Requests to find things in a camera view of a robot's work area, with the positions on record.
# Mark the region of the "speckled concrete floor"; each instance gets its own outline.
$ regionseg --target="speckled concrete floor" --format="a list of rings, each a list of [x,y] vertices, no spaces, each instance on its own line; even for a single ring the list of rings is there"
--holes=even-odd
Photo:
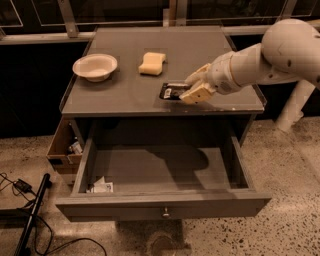
[[[46,153],[52,136],[0,140],[0,172],[23,178],[36,189],[44,173],[53,186],[47,191],[41,216],[54,230],[51,248],[75,238],[101,243],[108,255],[320,255],[320,118],[303,118],[285,134],[271,120],[255,121],[242,147],[247,168],[259,192],[272,200],[254,218],[181,221],[70,223],[54,206],[68,187],[50,167]],[[12,200],[11,189],[0,192],[1,206]],[[0,255],[13,255],[21,229],[0,224]],[[39,228],[37,248],[49,238]],[[34,233],[29,246],[32,255]],[[80,241],[55,255],[103,255],[90,241]]]

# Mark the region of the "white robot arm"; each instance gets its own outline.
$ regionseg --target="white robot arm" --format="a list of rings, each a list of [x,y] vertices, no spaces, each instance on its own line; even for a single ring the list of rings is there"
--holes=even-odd
[[[307,80],[320,89],[320,34],[308,23],[287,19],[272,25],[262,42],[219,56],[191,74],[191,89],[180,96],[186,103],[230,94],[252,84]]]

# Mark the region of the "brown box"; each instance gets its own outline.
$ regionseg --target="brown box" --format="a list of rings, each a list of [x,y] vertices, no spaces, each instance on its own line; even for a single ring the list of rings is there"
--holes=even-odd
[[[73,139],[74,133],[69,120],[62,118],[47,153],[47,158],[53,169],[68,184],[74,182],[82,157],[81,154],[68,153],[68,148],[73,143]]]

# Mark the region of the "white pole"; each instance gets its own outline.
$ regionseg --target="white pole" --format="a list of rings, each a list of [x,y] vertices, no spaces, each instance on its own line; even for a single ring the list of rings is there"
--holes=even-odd
[[[276,120],[276,126],[280,130],[288,132],[291,126],[303,117],[303,112],[301,110],[314,89],[315,86],[306,80],[300,80],[297,83],[286,105],[282,109],[281,114]]]

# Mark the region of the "black cable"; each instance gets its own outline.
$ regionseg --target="black cable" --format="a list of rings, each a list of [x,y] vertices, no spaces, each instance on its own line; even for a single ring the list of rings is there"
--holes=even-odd
[[[0,189],[0,191],[4,190],[4,189],[5,189],[6,187],[8,187],[10,184],[13,185],[14,182],[11,181],[11,180],[9,180],[9,179],[7,178],[8,175],[7,175],[5,172],[0,173],[0,176],[3,178],[3,180],[0,182],[0,187],[1,187],[2,183],[3,183],[5,180],[9,182],[6,186],[4,186],[2,189]]]
[[[8,185],[12,184],[12,192],[13,192],[13,194],[14,194],[15,196],[22,195],[22,196],[28,201],[28,203],[27,203],[25,206],[23,206],[22,208],[18,208],[18,209],[21,210],[21,211],[23,211],[23,212],[25,212],[25,213],[27,213],[27,214],[29,214],[29,215],[31,215],[31,213],[28,212],[25,208],[26,208],[26,207],[32,207],[32,206],[33,206],[33,203],[35,202],[35,199],[29,200],[29,199],[23,194],[23,191],[21,191],[21,190],[19,190],[17,187],[15,187],[15,186],[14,186],[14,182],[11,181],[11,180],[9,180],[9,179],[7,178],[8,175],[7,175],[6,173],[0,173],[0,176],[3,178],[3,180],[0,182],[0,186],[1,186],[1,184],[3,183],[4,180],[7,180],[7,181],[9,182],[9,184],[7,184],[7,185],[6,185],[4,188],[2,188],[0,191],[2,191],[3,189],[5,189]],[[32,190],[30,190],[29,192],[32,193],[35,197],[37,197],[37,195],[36,195]],[[74,244],[74,243],[79,242],[79,241],[87,240],[87,241],[91,241],[91,242],[97,244],[97,245],[103,250],[104,255],[107,256],[107,251],[105,250],[105,248],[104,248],[101,244],[99,244],[97,241],[95,241],[95,240],[93,240],[93,239],[91,239],[91,238],[86,238],[86,237],[85,237],[85,238],[78,238],[78,239],[71,240],[71,241],[69,241],[69,242],[67,242],[67,243],[65,243],[65,244],[62,244],[62,245],[54,248],[53,250],[49,251],[49,249],[50,249],[50,247],[51,247],[52,240],[53,240],[53,230],[52,230],[52,228],[49,226],[49,224],[48,224],[43,218],[41,218],[40,216],[36,216],[36,218],[39,219],[39,220],[49,229],[49,231],[50,231],[50,240],[49,240],[48,246],[47,246],[47,248],[46,248],[46,250],[45,250],[44,253],[40,253],[40,252],[37,250],[37,236],[38,236],[37,224],[36,224],[36,222],[34,223],[34,225],[35,225],[34,250],[35,250],[35,252],[36,252],[38,255],[41,255],[41,256],[49,255],[49,254],[51,254],[51,253],[57,252],[57,251],[59,251],[59,250],[62,250],[62,249],[66,248],[66,247],[68,247],[68,246],[70,246],[70,245],[72,245],[72,244]]]
[[[72,241],[69,241],[69,242],[67,242],[67,243],[65,243],[65,244],[62,244],[62,245],[54,248],[53,250],[49,251],[50,246],[51,246],[51,243],[52,243],[52,240],[53,240],[53,231],[52,231],[51,227],[49,226],[49,224],[48,224],[43,218],[41,218],[40,216],[37,216],[37,218],[38,218],[39,220],[41,220],[41,222],[42,222],[42,223],[49,229],[49,231],[50,231],[50,240],[49,240],[48,246],[47,246],[47,248],[46,248],[46,250],[45,250],[44,253],[40,253],[40,252],[37,250],[37,235],[38,235],[38,232],[37,232],[37,226],[35,225],[36,232],[35,232],[35,239],[34,239],[34,249],[35,249],[35,252],[36,252],[38,255],[41,255],[41,256],[49,255],[49,254],[51,254],[51,253],[54,253],[54,252],[57,252],[57,251],[59,251],[59,250],[65,249],[66,247],[68,247],[68,246],[70,246],[70,245],[72,245],[72,244],[74,244],[74,243],[77,243],[77,242],[79,242],[79,241],[87,240],[87,241],[91,241],[91,242],[97,244],[97,245],[103,250],[104,255],[107,256],[107,251],[105,250],[105,248],[104,248],[101,244],[99,244],[97,241],[95,241],[95,240],[93,240],[93,239],[91,239],[91,238],[77,238],[77,239],[74,239],[74,240],[72,240]]]

